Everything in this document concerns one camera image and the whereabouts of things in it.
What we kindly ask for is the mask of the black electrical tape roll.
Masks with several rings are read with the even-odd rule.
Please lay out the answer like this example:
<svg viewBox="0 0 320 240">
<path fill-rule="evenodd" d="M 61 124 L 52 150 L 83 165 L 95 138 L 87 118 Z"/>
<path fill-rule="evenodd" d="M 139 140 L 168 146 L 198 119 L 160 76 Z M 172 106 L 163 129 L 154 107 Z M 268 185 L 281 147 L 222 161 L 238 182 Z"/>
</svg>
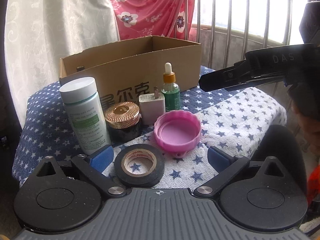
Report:
<svg viewBox="0 0 320 240">
<path fill-rule="evenodd" d="M 125 186 L 153 187 L 163 177 L 164 157 L 151 145 L 131 145 L 118 153 L 114 170 Z"/>
</svg>

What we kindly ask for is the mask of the black jar rose-gold lid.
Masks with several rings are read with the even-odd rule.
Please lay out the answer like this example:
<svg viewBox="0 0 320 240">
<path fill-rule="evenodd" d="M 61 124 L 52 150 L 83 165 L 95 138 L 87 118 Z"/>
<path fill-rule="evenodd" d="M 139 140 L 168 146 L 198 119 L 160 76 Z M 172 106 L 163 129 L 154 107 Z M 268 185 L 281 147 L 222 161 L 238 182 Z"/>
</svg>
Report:
<svg viewBox="0 0 320 240">
<path fill-rule="evenodd" d="M 116 103 L 104 111 L 107 130 L 112 142 L 122 144 L 141 134 L 139 106 L 131 101 Z"/>
</svg>

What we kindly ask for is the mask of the white green-label pill bottle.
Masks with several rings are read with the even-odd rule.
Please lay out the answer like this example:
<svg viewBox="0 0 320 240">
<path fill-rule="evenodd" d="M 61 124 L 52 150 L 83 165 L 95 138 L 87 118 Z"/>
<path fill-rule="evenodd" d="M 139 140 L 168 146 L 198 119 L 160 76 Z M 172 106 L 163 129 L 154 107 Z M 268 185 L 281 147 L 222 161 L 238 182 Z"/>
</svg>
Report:
<svg viewBox="0 0 320 240">
<path fill-rule="evenodd" d="M 111 143 L 95 78 L 82 77 L 59 89 L 63 106 L 81 149 L 93 154 Z"/>
</svg>

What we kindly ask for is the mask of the pink plastic lid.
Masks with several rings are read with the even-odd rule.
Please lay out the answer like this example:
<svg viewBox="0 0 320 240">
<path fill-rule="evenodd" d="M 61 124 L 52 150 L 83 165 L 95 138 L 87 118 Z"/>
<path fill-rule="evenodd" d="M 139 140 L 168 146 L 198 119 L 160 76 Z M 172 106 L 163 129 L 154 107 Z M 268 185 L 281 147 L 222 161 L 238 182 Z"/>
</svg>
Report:
<svg viewBox="0 0 320 240">
<path fill-rule="evenodd" d="M 174 158 L 181 159 L 201 139 L 201 122 L 189 111 L 174 110 L 161 115 L 154 123 L 157 145 Z"/>
</svg>

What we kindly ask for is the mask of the white USB wall charger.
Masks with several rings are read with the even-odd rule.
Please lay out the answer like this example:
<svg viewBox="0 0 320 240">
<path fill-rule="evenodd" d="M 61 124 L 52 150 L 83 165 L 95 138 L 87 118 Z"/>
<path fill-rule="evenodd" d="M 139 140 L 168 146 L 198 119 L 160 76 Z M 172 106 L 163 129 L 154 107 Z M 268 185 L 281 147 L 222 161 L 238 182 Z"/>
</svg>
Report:
<svg viewBox="0 0 320 240">
<path fill-rule="evenodd" d="M 157 87 L 153 93 L 139 96 L 139 108 L 143 125 L 153 125 L 165 113 L 165 98 Z"/>
</svg>

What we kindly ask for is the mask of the green glass dropper bottle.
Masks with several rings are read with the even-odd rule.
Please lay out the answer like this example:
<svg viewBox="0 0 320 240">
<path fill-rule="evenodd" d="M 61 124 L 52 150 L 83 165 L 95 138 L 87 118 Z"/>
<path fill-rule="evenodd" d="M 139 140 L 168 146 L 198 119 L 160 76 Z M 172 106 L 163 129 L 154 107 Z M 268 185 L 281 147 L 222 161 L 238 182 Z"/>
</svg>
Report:
<svg viewBox="0 0 320 240">
<path fill-rule="evenodd" d="M 180 87 L 176 83 L 175 73 L 172 71 L 172 65 L 170 62 L 167 62 L 164 67 L 165 72 L 163 74 L 164 84 L 162 86 L 162 94 L 165 98 L 165 110 L 167 112 L 180 110 Z"/>
</svg>

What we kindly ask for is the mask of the blue star-patterned cloth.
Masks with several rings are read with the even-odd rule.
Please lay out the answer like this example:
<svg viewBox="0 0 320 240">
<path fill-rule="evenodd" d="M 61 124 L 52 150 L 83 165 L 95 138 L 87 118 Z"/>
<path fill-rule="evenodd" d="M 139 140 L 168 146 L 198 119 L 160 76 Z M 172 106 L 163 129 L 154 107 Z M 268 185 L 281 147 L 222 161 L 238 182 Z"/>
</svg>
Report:
<svg viewBox="0 0 320 240">
<path fill-rule="evenodd" d="M 59 88 L 59 82 L 54 82 L 28 100 L 26 121 L 12 167 L 12 176 L 20 184 L 45 156 L 69 161 L 82 152 Z M 271 125 L 284 126 L 287 122 L 285 108 L 257 88 L 206 93 L 195 87 L 181 93 L 181 104 L 183 110 L 200 120 L 201 140 L 182 159 L 163 154 L 165 171 L 157 184 L 161 189 L 195 189 L 216 175 L 207 160 L 208 148 L 215 146 L 231 156 L 251 157 Z"/>
</svg>

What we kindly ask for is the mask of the metal window railing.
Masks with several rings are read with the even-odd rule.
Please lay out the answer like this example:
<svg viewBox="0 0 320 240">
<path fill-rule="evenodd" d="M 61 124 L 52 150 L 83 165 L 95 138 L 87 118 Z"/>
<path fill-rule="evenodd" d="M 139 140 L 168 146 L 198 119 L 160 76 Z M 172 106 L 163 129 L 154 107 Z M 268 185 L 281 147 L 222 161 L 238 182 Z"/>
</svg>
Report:
<svg viewBox="0 0 320 240">
<path fill-rule="evenodd" d="M 266 47 L 301 44 L 299 25 L 311 0 L 194 0 L 190 40 L 215 70 Z"/>
</svg>

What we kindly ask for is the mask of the black cylindrical tube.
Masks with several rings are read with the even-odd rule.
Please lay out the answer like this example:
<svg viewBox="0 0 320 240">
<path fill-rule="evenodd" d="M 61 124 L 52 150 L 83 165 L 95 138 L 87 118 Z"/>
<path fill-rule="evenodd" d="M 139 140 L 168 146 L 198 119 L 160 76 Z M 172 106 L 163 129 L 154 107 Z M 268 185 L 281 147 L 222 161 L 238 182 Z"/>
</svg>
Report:
<svg viewBox="0 0 320 240">
<path fill-rule="evenodd" d="M 78 67 L 76 68 L 76 71 L 77 71 L 77 72 L 80 72 L 80 71 L 82 71 L 82 70 L 84 70 L 84 69 L 85 69 L 84 66 L 78 66 Z"/>
</svg>

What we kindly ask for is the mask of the brown cardboard box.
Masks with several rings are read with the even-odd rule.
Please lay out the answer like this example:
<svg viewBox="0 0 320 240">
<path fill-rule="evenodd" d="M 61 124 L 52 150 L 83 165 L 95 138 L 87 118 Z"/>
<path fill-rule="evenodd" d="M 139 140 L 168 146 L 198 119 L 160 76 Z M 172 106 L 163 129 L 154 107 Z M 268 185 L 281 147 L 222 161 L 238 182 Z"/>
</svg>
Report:
<svg viewBox="0 0 320 240">
<path fill-rule="evenodd" d="M 138 102 L 142 94 L 163 86 L 164 65 L 170 62 L 183 92 L 200 78 L 199 43 L 161 36 L 117 41 L 86 49 L 60 60 L 61 85 L 74 79 L 95 78 L 103 109 L 124 101 Z M 78 66 L 85 69 L 77 72 Z"/>
</svg>

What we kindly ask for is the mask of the pink floral cloth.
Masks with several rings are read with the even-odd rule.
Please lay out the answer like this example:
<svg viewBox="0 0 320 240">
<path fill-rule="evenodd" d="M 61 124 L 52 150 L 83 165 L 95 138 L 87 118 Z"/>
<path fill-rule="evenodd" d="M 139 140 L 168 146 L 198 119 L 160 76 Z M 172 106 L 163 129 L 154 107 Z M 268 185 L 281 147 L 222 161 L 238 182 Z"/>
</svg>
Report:
<svg viewBox="0 0 320 240">
<path fill-rule="evenodd" d="M 121 40 L 144 36 L 187 40 L 195 0 L 110 0 Z"/>
</svg>

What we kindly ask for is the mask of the white patterned curtain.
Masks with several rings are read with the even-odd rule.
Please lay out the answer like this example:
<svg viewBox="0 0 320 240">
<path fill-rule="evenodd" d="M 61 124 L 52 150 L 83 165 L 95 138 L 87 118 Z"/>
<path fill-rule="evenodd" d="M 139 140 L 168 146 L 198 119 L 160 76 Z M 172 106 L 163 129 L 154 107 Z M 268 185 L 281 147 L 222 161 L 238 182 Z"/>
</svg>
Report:
<svg viewBox="0 0 320 240">
<path fill-rule="evenodd" d="M 59 61 L 119 40 L 110 0 L 8 0 L 5 70 L 20 125 L 28 98 L 59 78 Z"/>
</svg>

